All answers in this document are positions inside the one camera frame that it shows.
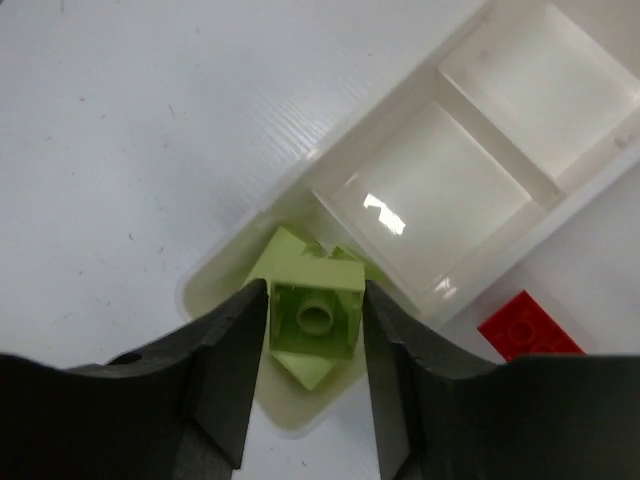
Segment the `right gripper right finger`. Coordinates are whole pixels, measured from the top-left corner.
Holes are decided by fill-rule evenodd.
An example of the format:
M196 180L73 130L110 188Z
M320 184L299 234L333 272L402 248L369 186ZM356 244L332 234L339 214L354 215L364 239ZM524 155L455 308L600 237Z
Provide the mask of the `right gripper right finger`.
M364 346L384 479L635 479L639 360L530 355L495 364L376 283Z

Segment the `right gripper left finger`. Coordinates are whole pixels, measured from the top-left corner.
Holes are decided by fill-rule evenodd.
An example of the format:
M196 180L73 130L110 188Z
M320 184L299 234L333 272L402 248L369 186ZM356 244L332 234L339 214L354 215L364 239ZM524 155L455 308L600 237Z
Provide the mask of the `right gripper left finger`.
M1 357L5 479L228 479L241 464L268 310L255 280L106 364Z

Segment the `red brick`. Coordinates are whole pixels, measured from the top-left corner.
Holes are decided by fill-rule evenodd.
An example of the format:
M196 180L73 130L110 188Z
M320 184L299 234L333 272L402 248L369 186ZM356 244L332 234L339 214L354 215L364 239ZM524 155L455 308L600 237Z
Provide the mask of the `red brick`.
M477 330L507 362L532 354L585 354L527 291L518 293Z

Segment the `lime brick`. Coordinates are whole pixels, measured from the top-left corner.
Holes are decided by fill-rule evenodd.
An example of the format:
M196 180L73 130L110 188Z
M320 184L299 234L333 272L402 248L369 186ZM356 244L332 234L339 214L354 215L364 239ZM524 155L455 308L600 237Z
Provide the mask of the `lime brick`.
M359 336L364 266L299 257L269 278L269 345L274 351L349 360Z
M347 248L343 248L342 246L335 246L329 254L329 258L333 260L360 263L363 266L366 280L381 282L385 279L384 273L367 257L359 255Z
M308 242L288 228L279 227L249 271L244 280L244 285L255 279L264 279L269 282L280 261L296 259L302 256L309 246Z

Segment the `narrow white divided tray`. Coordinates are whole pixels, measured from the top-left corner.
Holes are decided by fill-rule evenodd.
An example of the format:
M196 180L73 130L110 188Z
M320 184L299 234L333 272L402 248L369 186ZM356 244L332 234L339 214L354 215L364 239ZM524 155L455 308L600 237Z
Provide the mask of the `narrow white divided tray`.
M299 257L367 257L440 329L638 159L638 3L486 1L282 179L183 305L224 301L283 226Z

